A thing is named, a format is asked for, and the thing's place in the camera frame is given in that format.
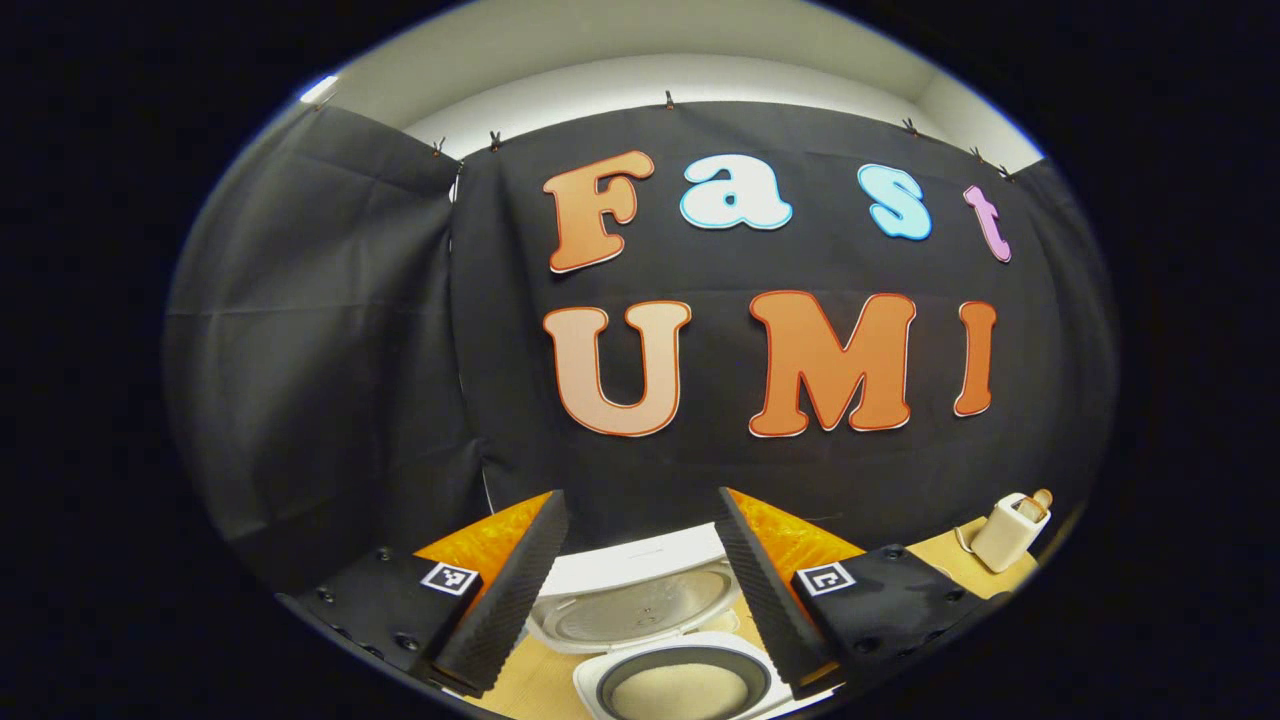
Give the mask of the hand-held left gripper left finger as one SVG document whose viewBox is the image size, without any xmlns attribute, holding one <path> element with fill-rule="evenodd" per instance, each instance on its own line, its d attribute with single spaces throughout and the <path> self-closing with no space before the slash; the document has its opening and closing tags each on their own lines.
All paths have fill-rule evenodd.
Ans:
<svg viewBox="0 0 1280 720">
<path fill-rule="evenodd" d="M 568 530 L 559 489 L 416 550 L 378 547 L 280 601 L 361 659 L 479 698 L 516 647 Z"/>
</svg>

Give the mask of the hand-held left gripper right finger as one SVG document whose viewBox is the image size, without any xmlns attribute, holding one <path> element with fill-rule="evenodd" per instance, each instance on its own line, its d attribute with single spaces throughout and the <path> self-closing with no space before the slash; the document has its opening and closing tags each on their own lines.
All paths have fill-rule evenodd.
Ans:
<svg viewBox="0 0 1280 720">
<path fill-rule="evenodd" d="M 856 697 L 905 673 L 1006 602 L 901 544 L 861 550 L 736 489 L 716 532 L 765 651 L 796 700 Z"/>
</svg>

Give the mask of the white rice cooker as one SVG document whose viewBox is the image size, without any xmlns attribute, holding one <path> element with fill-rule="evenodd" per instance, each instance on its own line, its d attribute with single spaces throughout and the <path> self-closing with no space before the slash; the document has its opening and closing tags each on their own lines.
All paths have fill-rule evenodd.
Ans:
<svg viewBox="0 0 1280 720">
<path fill-rule="evenodd" d="M 558 557 L 527 616 L 575 655 L 591 720 L 768 720 L 795 706 L 759 641 L 713 524 Z"/>
</svg>

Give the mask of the white toaster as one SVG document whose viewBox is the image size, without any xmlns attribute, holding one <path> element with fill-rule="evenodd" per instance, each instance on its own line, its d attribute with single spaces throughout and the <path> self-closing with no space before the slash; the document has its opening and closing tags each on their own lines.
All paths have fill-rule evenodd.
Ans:
<svg viewBox="0 0 1280 720">
<path fill-rule="evenodd" d="M 983 527 L 969 541 L 970 552 L 992 573 L 1010 569 L 1050 523 L 1051 516 L 1041 527 L 1016 523 L 1018 518 L 1012 518 L 1009 512 L 1009 497 L 1024 495 L 1015 492 L 998 500 Z"/>
</svg>

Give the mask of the black backdrop cloth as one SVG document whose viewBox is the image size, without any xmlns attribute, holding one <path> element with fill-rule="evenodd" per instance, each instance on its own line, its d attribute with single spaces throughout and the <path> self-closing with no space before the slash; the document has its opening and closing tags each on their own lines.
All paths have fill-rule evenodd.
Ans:
<svg viewBox="0 0 1280 720">
<path fill-rule="evenodd" d="M 230 168 L 166 310 L 172 420 L 273 588 L 564 495 L 568 553 L 710 523 L 721 488 L 865 548 L 1005 495 L 1087 498 L 1120 391 L 1100 247 L 883 122 L 634 108 L 462 160 L 302 110 Z"/>
</svg>

